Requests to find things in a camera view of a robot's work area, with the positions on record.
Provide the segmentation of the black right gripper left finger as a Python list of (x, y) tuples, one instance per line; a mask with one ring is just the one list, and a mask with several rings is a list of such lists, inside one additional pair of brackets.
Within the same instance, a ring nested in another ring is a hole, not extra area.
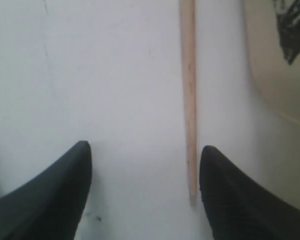
[(92, 149), (81, 140), (0, 198), (0, 240), (75, 239), (91, 184)]

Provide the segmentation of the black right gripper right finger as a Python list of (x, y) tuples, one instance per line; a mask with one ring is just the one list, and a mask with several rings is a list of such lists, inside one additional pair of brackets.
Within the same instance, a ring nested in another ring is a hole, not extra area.
[(300, 210), (259, 185), (218, 148), (199, 165), (201, 201), (215, 240), (300, 240)]

